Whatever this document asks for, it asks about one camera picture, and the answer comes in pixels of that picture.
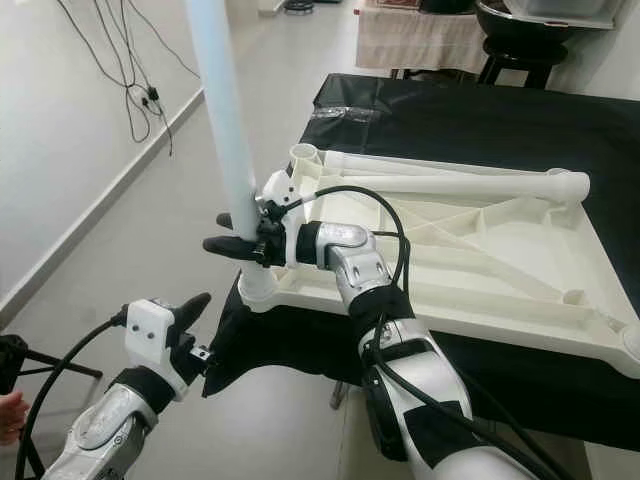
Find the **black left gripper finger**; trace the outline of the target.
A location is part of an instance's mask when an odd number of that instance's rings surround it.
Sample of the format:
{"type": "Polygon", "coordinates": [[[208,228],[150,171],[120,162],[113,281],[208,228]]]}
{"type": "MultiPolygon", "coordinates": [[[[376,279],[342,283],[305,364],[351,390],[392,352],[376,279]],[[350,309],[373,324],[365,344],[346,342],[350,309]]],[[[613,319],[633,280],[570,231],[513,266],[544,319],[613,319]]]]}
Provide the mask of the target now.
{"type": "Polygon", "coordinates": [[[175,307],[175,326],[192,326],[204,314],[212,300],[211,294],[202,292],[175,307]]]}
{"type": "Polygon", "coordinates": [[[229,343],[234,339],[234,335],[236,335],[237,324],[239,323],[238,316],[238,310],[221,311],[218,326],[216,326],[215,332],[212,334],[209,344],[207,344],[207,351],[209,351],[207,361],[210,364],[220,364],[221,358],[224,357],[225,349],[227,349],[229,343]]]}

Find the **person in light blue shirt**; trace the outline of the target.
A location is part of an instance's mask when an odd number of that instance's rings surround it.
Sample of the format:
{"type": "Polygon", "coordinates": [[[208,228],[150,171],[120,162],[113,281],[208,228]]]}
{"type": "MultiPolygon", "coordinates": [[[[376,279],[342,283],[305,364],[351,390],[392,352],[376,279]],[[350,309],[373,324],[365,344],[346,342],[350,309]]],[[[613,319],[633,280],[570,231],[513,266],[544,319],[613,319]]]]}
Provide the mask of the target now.
{"type": "Polygon", "coordinates": [[[29,408],[31,404],[26,401],[20,390],[13,390],[0,396],[0,445],[12,445],[18,442],[26,426],[29,408]]]}

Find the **white plastic children table top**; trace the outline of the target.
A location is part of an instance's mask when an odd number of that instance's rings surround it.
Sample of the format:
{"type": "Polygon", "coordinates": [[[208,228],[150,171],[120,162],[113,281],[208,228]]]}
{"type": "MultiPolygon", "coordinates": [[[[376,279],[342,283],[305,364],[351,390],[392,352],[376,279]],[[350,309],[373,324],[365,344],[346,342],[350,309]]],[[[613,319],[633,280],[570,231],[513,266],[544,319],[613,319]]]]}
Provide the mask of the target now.
{"type": "Polygon", "coordinates": [[[343,186],[320,148],[293,146],[306,195],[297,268],[248,262],[236,288],[255,312],[346,315],[360,294],[399,291],[422,325],[595,358],[640,380],[640,314],[580,204],[534,197],[416,195],[343,186]],[[399,268],[398,239],[407,239],[399,268]]]}

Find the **black tablecloth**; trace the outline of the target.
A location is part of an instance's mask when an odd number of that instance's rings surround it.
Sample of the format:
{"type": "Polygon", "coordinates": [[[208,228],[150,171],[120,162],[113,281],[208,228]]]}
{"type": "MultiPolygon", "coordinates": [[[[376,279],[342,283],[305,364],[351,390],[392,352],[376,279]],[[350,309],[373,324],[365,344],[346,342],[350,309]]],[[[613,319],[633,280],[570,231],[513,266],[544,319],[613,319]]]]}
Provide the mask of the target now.
{"type": "MultiPolygon", "coordinates": [[[[303,141],[355,154],[479,166],[588,173],[585,211],[603,250],[640,312],[640,101],[520,87],[430,84],[332,74],[316,93],[320,106],[381,111],[375,122],[312,119],[303,141]]],[[[234,339],[207,371],[204,394],[228,388],[262,366],[358,384],[362,369],[347,317],[306,308],[255,314],[237,293],[234,339]]],[[[458,370],[483,387],[480,415],[507,410],[527,429],[640,452],[640,380],[605,362],[436,332],[458,370]]]]}

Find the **beige lace covered bench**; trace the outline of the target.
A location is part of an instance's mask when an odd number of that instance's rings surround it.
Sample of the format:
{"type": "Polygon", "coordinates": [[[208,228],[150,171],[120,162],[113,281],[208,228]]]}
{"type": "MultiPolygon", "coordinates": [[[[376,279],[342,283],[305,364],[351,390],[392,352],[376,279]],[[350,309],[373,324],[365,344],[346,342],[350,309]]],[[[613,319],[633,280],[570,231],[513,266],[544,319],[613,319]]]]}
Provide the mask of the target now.
{"type": "Polygon", "coordinates": [[[361,3],[355,8],[355,65],[380,70],[480,73],[485,35],[475,14],[430,14],[361,3]]]}

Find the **clear plastic bag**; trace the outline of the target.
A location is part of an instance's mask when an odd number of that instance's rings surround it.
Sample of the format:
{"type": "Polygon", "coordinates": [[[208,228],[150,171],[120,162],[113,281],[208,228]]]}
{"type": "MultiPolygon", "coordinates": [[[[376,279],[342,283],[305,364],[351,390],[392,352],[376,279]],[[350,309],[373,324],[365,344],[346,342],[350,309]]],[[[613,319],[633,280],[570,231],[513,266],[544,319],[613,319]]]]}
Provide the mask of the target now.
{"type": "Polygon", "coordinates": [[[320,106],[312,111],[312,119],[337,119],[339,122],[370,123],[381,116],[381,111],[355,106],[320,106]]]}

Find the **black round stool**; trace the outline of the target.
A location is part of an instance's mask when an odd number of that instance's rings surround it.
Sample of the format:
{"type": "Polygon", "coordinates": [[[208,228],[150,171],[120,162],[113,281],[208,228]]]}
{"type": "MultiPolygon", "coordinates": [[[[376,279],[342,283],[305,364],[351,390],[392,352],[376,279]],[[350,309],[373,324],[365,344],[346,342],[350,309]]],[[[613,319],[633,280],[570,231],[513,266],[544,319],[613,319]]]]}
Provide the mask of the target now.
{"type": "Polygon", "coordinates": [[[553,68],[567,58],[564,42],[575,28],[518,19],[504,0],[474,0],[474,5],[486,54],[477,83],[495,84],[503,70],[524,70],[524,87],[544,90],[553,68]]]}

